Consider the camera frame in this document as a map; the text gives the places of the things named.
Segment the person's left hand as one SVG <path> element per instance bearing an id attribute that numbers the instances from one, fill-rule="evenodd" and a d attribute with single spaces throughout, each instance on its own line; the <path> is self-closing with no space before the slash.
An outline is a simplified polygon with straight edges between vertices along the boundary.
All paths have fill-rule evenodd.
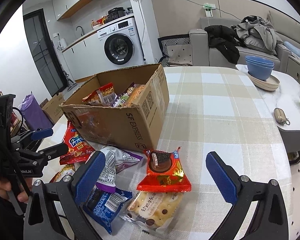
<path id="1" fill-rule="evenodd" d="M 21 203 L 27 203 L 29 197 L 27 193 L 24 190 L 24 187 L 22 185 L 19 185 L 21 193 L 18 194 L 17 198 L 19 202 Z M 11 191 L 11 183 L 7 179 L 0 180 L 0 197 L 9 200 L 8 192 Z"/>

